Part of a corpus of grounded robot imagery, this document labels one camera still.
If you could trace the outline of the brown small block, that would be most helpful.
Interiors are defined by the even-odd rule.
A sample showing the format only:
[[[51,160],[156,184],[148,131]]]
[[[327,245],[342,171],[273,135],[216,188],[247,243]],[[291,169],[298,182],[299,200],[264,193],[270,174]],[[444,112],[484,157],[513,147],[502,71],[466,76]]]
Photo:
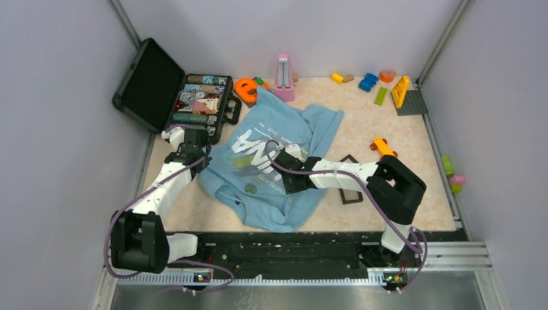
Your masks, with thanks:
[[[353,81],[355,78],[353,75],[351,74],[348,74],[346,76],[343,77],[343,83],[349,83],[351,81]]]

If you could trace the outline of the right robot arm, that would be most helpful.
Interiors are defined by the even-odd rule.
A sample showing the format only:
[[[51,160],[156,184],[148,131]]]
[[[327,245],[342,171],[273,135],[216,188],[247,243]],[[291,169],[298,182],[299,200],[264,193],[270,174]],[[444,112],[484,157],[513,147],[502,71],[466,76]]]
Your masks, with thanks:
[[[271,160],[280,173],[286,193],[311,189],[336,188],[356,191],[368,197],[385,221],[379,258],[387,266],[396,266],[405,258],[405,247],[417,254],[427,251],[413,228],[416,212],[427,186],[403,162],[384,156],[372,163],[330,161],[320,157],[301,160],[282,149]]]

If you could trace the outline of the lower black square frame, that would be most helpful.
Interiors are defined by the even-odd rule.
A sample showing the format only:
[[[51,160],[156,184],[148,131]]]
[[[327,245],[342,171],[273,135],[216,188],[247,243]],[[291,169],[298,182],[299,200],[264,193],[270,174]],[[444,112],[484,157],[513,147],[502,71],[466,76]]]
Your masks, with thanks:
[[[351,191],[346,189],[339,189],[341,201],[343,205],[350,205],[363,202],[363,194],[360,191]]]

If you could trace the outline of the upper black square frame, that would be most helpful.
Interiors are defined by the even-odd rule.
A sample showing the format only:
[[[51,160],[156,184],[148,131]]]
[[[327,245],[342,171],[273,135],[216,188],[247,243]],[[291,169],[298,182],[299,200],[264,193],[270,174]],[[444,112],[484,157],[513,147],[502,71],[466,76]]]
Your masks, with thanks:
[[[351,155],[346,155],[343,159],[340,160],[342,163],[358,163],[358,161]]]

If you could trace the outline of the green toy brick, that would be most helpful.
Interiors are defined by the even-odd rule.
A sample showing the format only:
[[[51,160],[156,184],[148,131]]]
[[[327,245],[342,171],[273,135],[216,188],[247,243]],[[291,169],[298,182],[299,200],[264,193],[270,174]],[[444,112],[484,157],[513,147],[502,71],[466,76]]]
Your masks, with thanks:
[[[375,103],[376,105],[381,106],[381,105],[383,104],[384,100],[385,100],[385,97],[386,97],[387,92],[388,92],[388,89],[387,89],[387,88],[381,87],[381,88],[379,89],[379,91],[378,91],[378,93],[377,93],[375,99],[374,99],[374,103]]]

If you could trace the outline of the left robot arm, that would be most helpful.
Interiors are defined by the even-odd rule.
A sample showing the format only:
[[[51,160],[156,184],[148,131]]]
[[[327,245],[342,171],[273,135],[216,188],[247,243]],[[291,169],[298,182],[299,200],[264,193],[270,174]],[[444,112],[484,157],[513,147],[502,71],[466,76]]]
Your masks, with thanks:
[[[208,166],[209,134],[203,129],[176,126],[164,130],[161,137],[173,151],[164,159],[158,176],[111,219],[104,249],[111,270],[125,269],[131,275],[161,273],[180,258],[192,267],[203,265],[207,259],[207,249],[198,243],[196,235],[168,235],[162,218],[179,193]]]

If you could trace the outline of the orange letter e toy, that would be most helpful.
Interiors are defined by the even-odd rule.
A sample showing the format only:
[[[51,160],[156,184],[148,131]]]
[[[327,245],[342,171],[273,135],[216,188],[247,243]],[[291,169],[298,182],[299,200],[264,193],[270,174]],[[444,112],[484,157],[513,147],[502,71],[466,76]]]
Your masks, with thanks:
[[[244,103],[254,105],[257,102],[257,89],[259,87],[269,90],[269,86],[265,81],[263,85],[258,85],[253,78],[245,77],[236,81],[234,90]]]

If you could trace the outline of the black poker chip case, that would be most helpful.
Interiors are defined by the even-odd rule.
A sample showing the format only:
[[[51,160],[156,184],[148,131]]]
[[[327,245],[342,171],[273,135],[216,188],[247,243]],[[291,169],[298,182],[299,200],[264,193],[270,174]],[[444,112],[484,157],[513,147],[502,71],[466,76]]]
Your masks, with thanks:
[[[187,74],[152,38],[144,40],[112,104],[152,133],[171,125],[205,130],[212,144],[225,124],[236,125],[242,102],[231,76]]]

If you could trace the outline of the grey building baseplate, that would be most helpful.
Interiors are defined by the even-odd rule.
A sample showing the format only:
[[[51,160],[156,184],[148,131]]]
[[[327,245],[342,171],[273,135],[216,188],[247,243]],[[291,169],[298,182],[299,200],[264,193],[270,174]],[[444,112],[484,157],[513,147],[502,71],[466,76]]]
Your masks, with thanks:
[[[396,109],[398,116],[427,115],[427,104],[421,90],[407,90],[401,108]]]

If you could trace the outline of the black square frame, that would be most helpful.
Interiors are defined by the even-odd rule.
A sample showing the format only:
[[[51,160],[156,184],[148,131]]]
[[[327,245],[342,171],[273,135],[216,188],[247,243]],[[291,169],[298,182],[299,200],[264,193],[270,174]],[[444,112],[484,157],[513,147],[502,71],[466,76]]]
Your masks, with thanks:
[[[342,163],[358,163],[358,161],[351,155],[346,155],[343,159],[340,160]]]
[[[343,205],[350,205],[363,202],[363,194],[360,191],[351,191],[346,189],[339,189],[341,201]]]

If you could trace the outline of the yellow small toy brick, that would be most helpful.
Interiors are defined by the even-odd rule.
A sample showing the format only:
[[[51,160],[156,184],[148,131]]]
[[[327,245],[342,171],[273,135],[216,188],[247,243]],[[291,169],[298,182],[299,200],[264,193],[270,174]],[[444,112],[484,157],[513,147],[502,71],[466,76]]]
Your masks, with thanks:
[[[339,85],[344,83],[344,77],[336,72],[331,75],[331,80]]]

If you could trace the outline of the blue toy brick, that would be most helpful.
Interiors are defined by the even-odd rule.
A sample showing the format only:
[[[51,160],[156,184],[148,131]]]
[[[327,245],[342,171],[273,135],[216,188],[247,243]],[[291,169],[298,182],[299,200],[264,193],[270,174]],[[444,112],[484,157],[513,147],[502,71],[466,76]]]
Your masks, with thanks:
[[[365,92],[370,92],[375,87],[378,81],[378,76],[376,76],[375,74],[366,73],[364,78],[359,82],[358,87]]]

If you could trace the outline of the light blue t-shirt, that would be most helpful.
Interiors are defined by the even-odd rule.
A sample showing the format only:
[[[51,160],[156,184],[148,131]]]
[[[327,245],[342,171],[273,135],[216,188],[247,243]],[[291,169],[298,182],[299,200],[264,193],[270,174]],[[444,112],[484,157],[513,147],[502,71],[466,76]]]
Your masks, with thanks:
[[[223,145],[211,149],[211,161],[200,173],[200,184],[211,197],[230,207],[244,225],[287,233],[311,216],[326,192],[311,189],[286,194],[282,176],[270,160],[283,146],[297,144],[302,157],[324,157],[343,120],[344,112],[311,104],[293,108],[271,92],[260,89],[256,105]],[[247,183],[257,193],[244,191]]]

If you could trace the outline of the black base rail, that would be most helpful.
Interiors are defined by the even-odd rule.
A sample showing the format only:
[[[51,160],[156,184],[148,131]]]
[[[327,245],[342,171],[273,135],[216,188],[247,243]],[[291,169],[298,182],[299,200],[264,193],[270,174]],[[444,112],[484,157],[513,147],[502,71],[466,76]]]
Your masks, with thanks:
[[[380,247],[379,232],[200,232],[192,261],[219,265],[237,280],[365,279],[369,269],[409,271],[419,266],[410,249]]]

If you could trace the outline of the yellow triangular toy block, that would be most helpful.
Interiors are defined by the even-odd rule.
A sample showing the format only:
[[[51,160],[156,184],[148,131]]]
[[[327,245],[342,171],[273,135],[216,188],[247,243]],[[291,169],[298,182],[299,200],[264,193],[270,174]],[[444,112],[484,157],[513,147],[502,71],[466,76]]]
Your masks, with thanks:
[[[400,109],[403,106],[409,84],[409,77],[402,76],[391,90],[391,96],[396,109]]]

